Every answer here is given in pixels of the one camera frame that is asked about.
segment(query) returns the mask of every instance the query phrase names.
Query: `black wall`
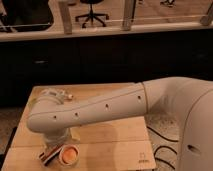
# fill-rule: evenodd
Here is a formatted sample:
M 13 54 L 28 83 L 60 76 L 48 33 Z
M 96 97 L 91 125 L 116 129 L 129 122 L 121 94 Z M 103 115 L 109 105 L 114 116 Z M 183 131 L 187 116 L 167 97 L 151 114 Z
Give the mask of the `black wall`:
M 0 106 L 24 105 L 35 85 L 213 80 L 213 30 L 0 43 Z

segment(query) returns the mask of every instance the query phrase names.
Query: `orange cup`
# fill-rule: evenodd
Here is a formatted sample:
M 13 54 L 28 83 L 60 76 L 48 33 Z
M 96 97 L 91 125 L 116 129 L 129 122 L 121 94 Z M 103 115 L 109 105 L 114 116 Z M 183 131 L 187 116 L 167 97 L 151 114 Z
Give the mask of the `orange cup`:
M 72 166 L 78 161 L 78 149 L 71 145 L 64 145 L 59 153 L 59 162 L 65 166 Z

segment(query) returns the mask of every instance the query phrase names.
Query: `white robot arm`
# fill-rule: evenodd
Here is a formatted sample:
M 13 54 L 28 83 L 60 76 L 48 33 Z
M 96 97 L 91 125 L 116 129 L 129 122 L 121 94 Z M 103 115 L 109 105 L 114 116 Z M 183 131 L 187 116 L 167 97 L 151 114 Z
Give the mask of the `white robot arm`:
M 113 91 L 78 103 L 63 104 L 61 93 L 45 90 L 32 108 L 27 126 L 46 141 L 63 140 L 66 128 L 94 122 L 166 112 L 180 128 L 177 171 L 213 168 L 213 82 L 171 77 Z

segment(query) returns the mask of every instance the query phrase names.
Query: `wooden tabletop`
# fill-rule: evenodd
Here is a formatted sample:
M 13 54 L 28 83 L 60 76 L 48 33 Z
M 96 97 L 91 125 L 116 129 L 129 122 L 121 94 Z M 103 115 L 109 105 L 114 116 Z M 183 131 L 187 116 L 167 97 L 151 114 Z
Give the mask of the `wooden tabletop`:
M 3 171 L 115 171 L 147 170 L 155 168 L 151 143 L 143 117 L 121 119 L 73 127 L 78 133 L 79 161 L 75 167 L 65 167 L 55 158 L 47 167 L 38 155 L 45 149 L 41 134 L 26 127 L 26 119 L 38 93 L 49 87 L 60 88 L 74 95 L 77 102 L 101 95 L 132 83 L 90 84 L 34 87 L 18 125 L 12 145 L 8 151 Z

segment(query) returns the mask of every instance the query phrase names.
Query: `black chair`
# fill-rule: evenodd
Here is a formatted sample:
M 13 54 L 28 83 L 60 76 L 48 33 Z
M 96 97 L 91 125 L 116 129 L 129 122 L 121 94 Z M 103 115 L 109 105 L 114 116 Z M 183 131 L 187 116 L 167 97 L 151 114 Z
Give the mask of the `black chair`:
M 103 27 L 106 27 L 106 23 L 104 21 L 102 21 L 98 17 L 104 16 L 104 17 L 106 17 L 106 20 L 108 20 L 109 19 L 109 15 L 108 14 L 103 14 L 103 13 L 94 13 L 93 9 L 92 9 L 92 5 L 93 4 L 97 4 L 99 2 L 102 2 L 103 0 L 80 0 L 80 1 L 81 1 L 81 3 L 90 4 L 90 12 L 88 14 L 76 16 L 75 17 L 75 21 L 78 22 L 79 18 L 85 18 L 86 17 L 86 20 L 82 24 L 82 28 L 86 28 L 86 23 L 89 20 L 91 20 L 91 22 L 93 23 L 94 19 L 99 21 L 103 25 Z

